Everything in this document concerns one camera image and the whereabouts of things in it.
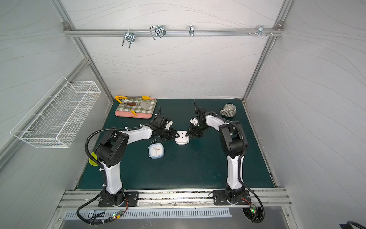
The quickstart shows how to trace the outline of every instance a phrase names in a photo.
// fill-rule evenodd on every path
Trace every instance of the checkered cloth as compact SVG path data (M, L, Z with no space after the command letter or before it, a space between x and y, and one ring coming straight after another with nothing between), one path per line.
M128 108L130 108L131 110L135 111L136 113L143 113L143 114L152 114L154 112L155 109L155 105L156 105L156 99L150 99L150 100L146 100L146 99L120 99L120 101L122 103L137 103L139 104L140 102L149 102L150 103L150 108L149 110L145 110L144 108L142 108L140 105L138 106L126 106ZM117 111L127 111L130 112L129 109L127 109L125 106L123 106L122 104L119 104L117 107Z

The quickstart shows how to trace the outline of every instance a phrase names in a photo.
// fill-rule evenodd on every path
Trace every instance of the dark green mat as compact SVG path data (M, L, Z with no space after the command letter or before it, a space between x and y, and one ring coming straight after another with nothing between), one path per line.
M243 162L243 180L251 188L273 188L262 154L239 99L196 99L199 107L207 111L220 110L227 103L237 107L230 120L239 120L248 140L249 148ZM114 102L104 127L124 128L139 126L151 119L116 117L118 102ZM162 115L173 120L176 130L187 130L194 116L192 99L158 99L155 113L161 106ZM227 159L221 150L219 132L209 128L201 138L190 140L187 145L177 145L174 140L163 142L164 156L149 158L148 146L152 139L141 140L127 146L121 161L121 180L126 189L175 189L175 188L225 188ZM102 173L98 166L87 164L78 189L101 189Z

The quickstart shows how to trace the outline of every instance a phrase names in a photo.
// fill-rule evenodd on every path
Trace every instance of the white wire basket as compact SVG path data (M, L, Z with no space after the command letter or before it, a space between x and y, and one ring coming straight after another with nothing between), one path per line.
M57 92L47 95L52 89ZM10 133L36 148L69 148L101 92L95 82L69 82L65 77L49 92Z

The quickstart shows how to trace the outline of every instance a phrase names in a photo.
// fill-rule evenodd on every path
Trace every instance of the gray striped mug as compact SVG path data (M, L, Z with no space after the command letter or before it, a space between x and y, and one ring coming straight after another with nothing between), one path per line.
M236 114L236 106L228 103L224 106L224 109L220 111L220 114L226 117L233 117Z

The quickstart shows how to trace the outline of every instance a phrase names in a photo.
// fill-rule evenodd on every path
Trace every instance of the clock face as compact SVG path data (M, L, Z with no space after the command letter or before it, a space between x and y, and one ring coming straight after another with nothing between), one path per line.
M150 155L155 157L155 156L159 156L163 153L163 146L162 145L152 145L150 147Z

